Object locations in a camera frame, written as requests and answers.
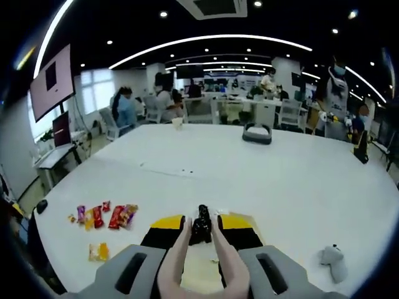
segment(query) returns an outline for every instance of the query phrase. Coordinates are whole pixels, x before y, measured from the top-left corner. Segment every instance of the candy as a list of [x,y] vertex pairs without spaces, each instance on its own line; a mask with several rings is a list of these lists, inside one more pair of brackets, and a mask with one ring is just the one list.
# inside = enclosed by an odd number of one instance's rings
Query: candy
[[108,260],[109,249],[107,243],[101,243],[99,245],[89,244],[89,260],[105,262]]
[[113,209],[112,216],[108,228],[110,229],[119,229],[118,219],[120,213],[123,211],[124,206],[116,206]]
[[77,207],[77,223],[83,224],[85,222],[85,206]]
[[127,204],[119,215],[119,226],[126,227],[132,221],[134,214],[137,212],[138,206],[135,204]]
[[87,210],[85,213],[85,229],[90,230],[94,226],[93,209]]
[[93,208],[94,228],[98,229],[104,225],[104,221],[101,218],[101,206]]
[[103,211],[103,212],[109,212],[109,211],[111,210],[110,204],[111,204],[110,201],[104,201],[104,202],[102,203],[102,211]]
[[76,218],[74,217],[73,214],[68,216],[68,220],[71,221],[71,223],[74,223],[76,221]]

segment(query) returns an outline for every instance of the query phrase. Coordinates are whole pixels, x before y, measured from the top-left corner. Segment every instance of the face mask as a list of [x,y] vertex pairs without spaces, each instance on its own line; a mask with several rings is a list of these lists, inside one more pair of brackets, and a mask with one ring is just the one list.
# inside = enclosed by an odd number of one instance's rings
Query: face mask
[[368,120],[368,116],[364,116],[364,115],[359,115],[359,118],[360,118],[360,120],[361,120],[363,123],[366,123],[367,120]]
[[337,73],[337,75],[339,75],[339,76],[345,75],[345,72],[347,71],[343,67],[339,67],[338,65],[334,66],[334,70],[335,70],[335,73]]

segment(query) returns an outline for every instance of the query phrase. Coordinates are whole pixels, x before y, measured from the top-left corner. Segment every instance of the window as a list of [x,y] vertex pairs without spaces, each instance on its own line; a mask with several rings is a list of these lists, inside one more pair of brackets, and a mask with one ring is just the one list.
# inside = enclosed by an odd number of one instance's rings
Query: window
[[[64,110],[68,110],[67,102],[63,103]],[[35,142],[37,142],[41,136],[52,128],[52,121],[61,115],[61,110],[59,107],[55,107],[53,110],[49,111],[44,115],[38,122],[35,121],[35,116],[33,114],[32,98],[31,93],[27,93],[27,113],[29,116],[29,123],[31,125],[32,137]]]
[[82,97],[85,114],[105,108],[110,105],[110,99],[115,94],[112,71],[90,70],[80,74]]

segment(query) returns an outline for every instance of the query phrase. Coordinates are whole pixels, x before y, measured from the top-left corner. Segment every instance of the cable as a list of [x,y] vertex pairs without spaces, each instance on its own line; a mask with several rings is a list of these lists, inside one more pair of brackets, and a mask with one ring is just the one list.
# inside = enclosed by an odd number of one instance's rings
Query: cable
[[[81,114],[81,112],[80,112],[79,105],[77,104],[76,96],[74,96],[74,103],[75,103],[76,109],[77,109],[77,111],[78,111],[78,113],[79,113],[79,115],[80,115],[80,119],[82,120],[82,123],[83,123],[84,127],[86,128],[86,131],[87,131],[88,133],[90,133],[89,128],[87,128],[86,123],[85,123],[84,120],[83,120],[83,116],[82,116],[82,114]],[[89,157],[91,157],[91,155],[92,155],[92,143],[93,143],[93,135],[91,135],[91,138],[90,138]]]

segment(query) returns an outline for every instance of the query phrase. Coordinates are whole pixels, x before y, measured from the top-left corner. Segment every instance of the ceiling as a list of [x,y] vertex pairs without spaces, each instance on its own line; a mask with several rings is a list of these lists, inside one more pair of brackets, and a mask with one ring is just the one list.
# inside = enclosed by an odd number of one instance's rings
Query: ceiling
[[[17,28],[8,31],[7,35],[10,57],[13,57],[10,53],[17,52],[21,44],[35,32],[34,42],[40,45],[50,16],[63,3],[58,0],[38,0],[35,6],[23,4],[20,10],[17,5],[20,2],[15,0],[15,7],[11,7],[12,17],[6,19],[9,24],[16,23]],[[324,1],[268,0],[263,1],[262,8],[255,8],[253,0],[248,0],[247,18],[197,21],[176,0],[75,0],[57,26],[42,66],[67,44],[71,44],[73,73],[78,74],[84,69],[109,67],[139,51],[178,39],[214,34],[251,34],[288,40],[310,47],[313,51],[265,40],[199,40],[144,54],[117,69],[143,67],[143,62],[147,65],[162,62],[166,66],[184,63],[186,59],[190,62],[210,62],[214,56],[219,61],[241,62],[247,57],[248,62],[270,64],[273,57],[289,54],[290,59],[301,62],[305,72],[320,76],[324,71],[320,66],[330,65],[332,54],[338,52],[345,57],[351,69],[368,80],[382,95],[391,98],[389,85],[392,79],[383,63],[382,48],[388,50],[395,63],[395,59],[399,58],[398,44],[392,39],[396,33],[392,26],[395,12],[387,11],[381,2],[378,7],[375,3],[368,5],[364,2],[336,0],[333,5]],[[359,11],[358,16],[348,20],[349,12],[355,8]],[[160,18],[160,11],[167,11],[168,17]],[[339,33],[333,34],[333,28],[337,28]],[[108,40],[112,40],[113,44],[107,45]],[[21,71],[13,71],[12,76],[7,76],[12,78],[13,87],[17,85],[11,91],[26,92],[38,48]],[[6,74],[4,70],[12,71],[4,62],[1,67],[3,77]],[[379,99],[358,78],[353,75],[347,78],[350,88],[357,95],[366,96],[369,93],[375,100]],[[313,82],[313,79],[309,77],[308,81]],[[18,92],[11,92],[9,97],[15,98]]]

